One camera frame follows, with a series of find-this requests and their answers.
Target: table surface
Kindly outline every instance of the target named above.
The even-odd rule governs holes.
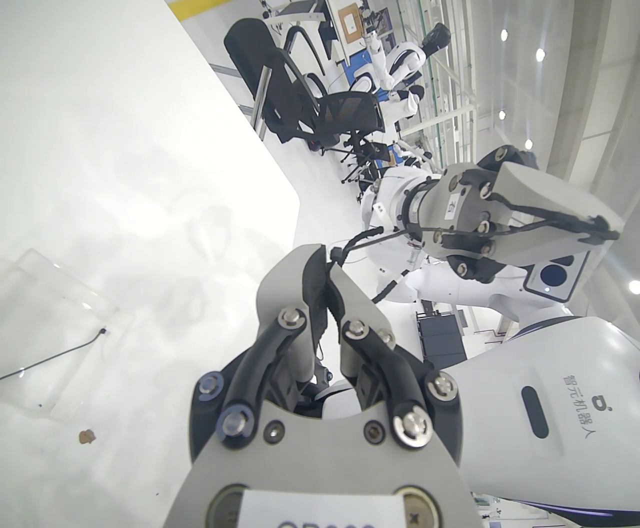
[[[195,381],[253,342],[298,197],[163,0],[9,0],[0,42],[0,255],[135,316],[56,415],[0,403],[2,525],[158,527]]]

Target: white label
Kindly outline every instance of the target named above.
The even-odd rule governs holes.
[[[388,215],[387,210],[385,209],[385,206],[382,204],[382,202],[376,202],[375,204],[373,204],[373,210],[376,211],[376,215],[380,219],[380,222],[382,223],[385,230],[393,230],[394,223],[391,221],[391,218]]]
[[[246,490],[238,528],[404,526],[402,497],[391,495],[311,495]]]
[[[356,27],[356,20],[353,18],[353,15],[346,15],[342,20],[344,20],[344,27],[347,28],[349,35],[356,32],[358,28]]]
[[[451,194],[449,196],[449,203],[447,204],[447,212],[444,214],[445,220],[453,220],[458,209],[458,200],[460,200],[460,193]]]

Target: camera lens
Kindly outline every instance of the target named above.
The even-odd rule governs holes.
[[[561,286],[566,282],[566,271],[562,266],[549,264],[540,272],[540,278],[547,286]]]

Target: small debris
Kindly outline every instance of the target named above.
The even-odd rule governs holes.
[[[95,440],[95,434],[91,429],[80,431],[79,440],[81,444],[90,444]]]

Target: cardboard box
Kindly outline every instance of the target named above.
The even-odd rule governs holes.
[[[350,4],[338,10],[338,18],[340,19],[347,44],[362,38],[364,28],[362,27],[362,19],[360,18],[360,10],[357,4]]]

